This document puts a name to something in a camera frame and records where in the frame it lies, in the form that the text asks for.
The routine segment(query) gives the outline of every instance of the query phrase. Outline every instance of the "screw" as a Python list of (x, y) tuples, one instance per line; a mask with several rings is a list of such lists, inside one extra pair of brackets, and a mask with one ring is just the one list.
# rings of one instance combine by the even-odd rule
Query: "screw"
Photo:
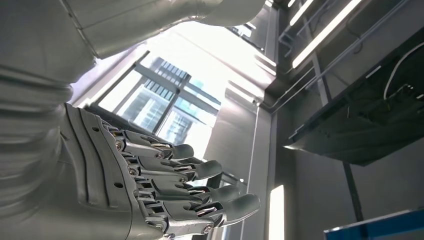
[(206, 225), (201, 231), (203, 234), (208, 234), (212, 230), (212, 224)]
[(121, 150), (122, 148), (122, 144), (119, 141), (115, 142), (115, 146), (116, 146), (116, 149), (118, 149), (118, 151)]
[(128, 172), (130, 175), (137, 175), (137, 171), (135, 169), (130, 168)]
[(154, 227), (160, 229), (161, 231), (164, 230), (164, 227), (160, 224), (156, 224)]
[(163, 152), (158, 152), (158, 153), (156, 153), (156, 155), (154, 156), (154, 158), (155, 159), (163, 159), (165, 156), (164, 156), (164, 153)]

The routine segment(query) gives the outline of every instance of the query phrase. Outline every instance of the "wire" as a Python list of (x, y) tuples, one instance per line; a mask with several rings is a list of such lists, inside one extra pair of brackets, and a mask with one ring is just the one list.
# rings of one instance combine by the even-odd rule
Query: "wire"
[[(346, 21), (346, 30), (347, 30), (350, 34), (352, 34), (353, 36), (355, 36), (357, 39), (361, 39), (361, 35), (359, 35), (358, 33), (354, 32), (354, 31), (352, 30), (352, 28), (351, 28), (351, 19), (352, 19), (352, 16), (354, 15), (354, 13), (355, 13), (355, 12), (352, 12), (352, 13), (350, 14), (349, 18), (348, 18), (348, 19), (347, 19), (347, 21)], [(363, 42), (361, 42), (361, 43), (360, 43), (360, 45), (359, 45), (359, 48), (358, 48), (356, 51), (354, 51), (354, 52), (353, 52), (353, 54), (354, 54), (354, 55), (356, 55), (356, 54), (360, 53), (360, 52), (362, 51), (362, 49), (363, 49), (363, 48), (364, 48), (364, 43), (363, 43)]]
[(403, 55), (403, 57), (397, 62), (396, 66), (394, 66), (393, 71), (391, 72), (390, 78), (387, 81), (387, 84), (385, 85), (385, 89), (384, 89), (384, 94), (383, 94), (383, 99), (386, 101), (387, 100), (387, 91), (389, 89), (390, 83), (393, 80), (393, 77), (395, 76), (396, 71), (398, 70), (399, 66), (401, 65), (401, 63), (409, 56), (411, 55), (413, 52), (415, 52), (417, 49), (421, 48), (422, 46), (424, 46), (424, 42), (418, 44), (417, 46), (415, 46), (414, 48), (412, 48), (409, 52), (407, 52), (405, 55)]

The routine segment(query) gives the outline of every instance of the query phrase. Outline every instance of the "window frame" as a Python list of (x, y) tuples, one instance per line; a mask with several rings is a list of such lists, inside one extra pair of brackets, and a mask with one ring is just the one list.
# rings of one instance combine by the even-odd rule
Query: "window frame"
[[(185, 86), (187, 86), (188, 88), (194, 90), (196, 93), (202, 95), (203, 97), (207, 98), (208, 100), (210, 100), (212, 103), (221, 105), (221, 102), (219, 100), (217, 100), (215, 97), (211, 96), (210, 94), (208, 94), (207, 92), (201, 90), (199, 87), (189, 83), (190, 79), (192, 78), (192, 76), (187, 73), (186, 76), (182, 79), (182, 81), (179, 83), (179, 85), (171, 82), (170, 80), (166, 79), (165, 77), (161, 76), (158, 72), (155, 72), (145, 66), (143, 66), (141, 64), (142, 60), (144, 58), (146, 58), (149, 54), (151, 54), (150, 51), (146, 51), (145, 54), (143, 54), (143, 56), (141, 58), (139, 58), (137, 61), (134, 62), (133, 65), (130, 66), (130, 68), (125, 71), (125, 73), (120, 76), (118, 78), (118, 80), (116, 82), (114, 82), (94, 103), (99, 105), (100, 102), (122, 81), (125, 79), (125, 77), (130, 74), (131, 71), (136, 71), (139, 74), (141, 74), (143, 77), (150, 79), (150, 81), (155, 82), (157, 84), (159, 84), (161, 87), (163, 87), (164, 89), (170, 91), (173, 93), (173, 96), (171, 97), (171, 99), (169, 100), (169, 103), (165, 109), (165, 111), (163, 112), (163, 114), (160, 116), (158, 122), (156, 123), (155, 127), (153, 128), (153, 130), (151, 131), (151, 133), (156, 136), (159, 133), (159, 130), (161, 129), (161, 127), (163, 126), (163, 124), (165, 123), (167, 117), (169, 116), (170, 112), (172, 111), (173, 107), (176, 104), (176, 101), (178, 98), (183, 98), (184, 100), (186, 100), (187, 102), (197, 106), (198, 108), (216, 116), (218, 114), (218, 109), (216, 109), (215, 107), (213, 107), (212, 105), (210, 105), (209, 103), (201, 100), (200, 98), (198, 98), (196, 95), (188, 92), (187, 90), (184, 89)], [(179, 69), (178, 67), (174, 66), (172, 68), (172, 71), (174, 70), (174, 68), (176, 68), (177, 71), (182, 71), (184, 72), (183, 69)], [(140, 88), (140, 86), (142, 86), (147, 80), (144, 78), (141, 78), (133, 87), (132, 89), (125, 95), (125, 97), (119, 102), (119, 104), (113, 109), (112, 113), (117, 115), (118, 111), (123, 107), (123, 105), (128, 101), (128, 99), (136, 92), (137, 89)]]

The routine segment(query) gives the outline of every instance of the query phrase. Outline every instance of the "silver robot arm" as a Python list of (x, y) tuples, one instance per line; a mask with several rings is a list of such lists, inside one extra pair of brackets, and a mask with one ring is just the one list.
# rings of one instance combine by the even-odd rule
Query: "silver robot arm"
[[(212, 204), (205, 201), (209, 199), (204, 196), (207, 189), (199, 192), (185, 185), (179, 189), (188, 191), (191, 197), (182, 200), (183, 204), (168, 203), (178, 196), (176, 191), (171, 190), (169, 196), (159, 194), (156, 188), (149, 191), (160, 196), (153, 200), (162, 206), (151, 205), (151, 199), (141, 204), (144, 195), (140, 186), (148, 187), (134, 181), (129, 169), (135, 168), (129, 168), (132, 164), (124, 160), (140, 157), (134, 152), (130, 153), (132, 157), (120, 154), (115, 138), (100, 118), (63, 103), (72, 96), (70, 84), (94, 66), (96, 57), (119, 53), (186, 21), (239, 25), (253, 18), (264, 1), (2, 0), (0, 236), (153, 240), (163, 234), (182, 234), (177, 230), (188, 223), (185, 219), (201, 218), (202, 223), (208, 223), (197, 226), (203, 231), (254, 213), (259, 203), (251, 195)], [(166, 153), (155, 142), (150, 147)], [(187, 180), (197, 176), (192, 165), (166, 162), (155, 175), (154, 170), (138, 164), (140, 176), (151, 176), (143, 177), (143, 181), (170, 181), (162, 178), (170, 175), (166, 172), (184, 175)], [(157, 221), (164, 223), (162, 227), (151, 224)], [(206, 233), (202, 231), (186, 233)]]

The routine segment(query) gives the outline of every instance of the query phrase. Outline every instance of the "light fixture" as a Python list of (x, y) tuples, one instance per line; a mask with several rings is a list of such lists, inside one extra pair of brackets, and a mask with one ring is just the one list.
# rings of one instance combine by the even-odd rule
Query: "light fixture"
[(267, 5), (268, 7), (272, 7), (273, 6), (273, 3), (270, 2), (270, 1), (268, 1), (268, 0), (266, 0), (265, 1), (265, 5)]
[(277, 63), (271, 61), (268, 57), (264, 56), (264, 54), (258, 50), (256, 50), (256, 55), (258, 55), (261, 59), (267, 61), (269, 64), (271, 64), (273, 67), (277, 66)]
[(290, 0), (289, 2), (288, 2), (288, 5), (287, 5), (287, 7), (291, 7), (294, 3), (296, 2), (296, 0)]
[(249, 26), (249, 27), (251, 27), (253, 30), (256, 29), (256, 26), (253, 25), (250, 21), (246, 22), (246, 25)]
[(271, 191), (269, 199), (269, 240), (284, 240), (284, 186)]
[(352, 0), (341, 10), (337, 16), (309, 43), (309, 45), (293, 60), (293, 68), (297, 68), (312, 51), (320, 44), (336, 27), (339, 25), (346, 16), (352, 12), (352, 10), (362, 0)]
[(262, 68), (263, 70), (267, 71), (268, 73), (270, 73), (273, 76), (276, 76), (277, 73), (276, 71), (272, 70), (271, 68), (269, 68), (267, 65), (263, 64), (262, 62), (260, 62), (259, 60), (255, 59), (255, 63)]
[(294, 17), (290, 20), (290, 26), (295, 25), (295, 23), (302, 17), (313, 1), (314, 0), (307, 0), (305, 4), (300, 7), (299, 11), (297, 11)]
[(239, 95), (243, 99), (247, 100), (249, 103), (253, 103), (253, 100), (255, 100), (253, 97), (247, 95), (246, 93), (242, 92), (240, 89), (236, 88), (235, 86), (228, 84), (227, 89), (231, 90), (235, 94)]

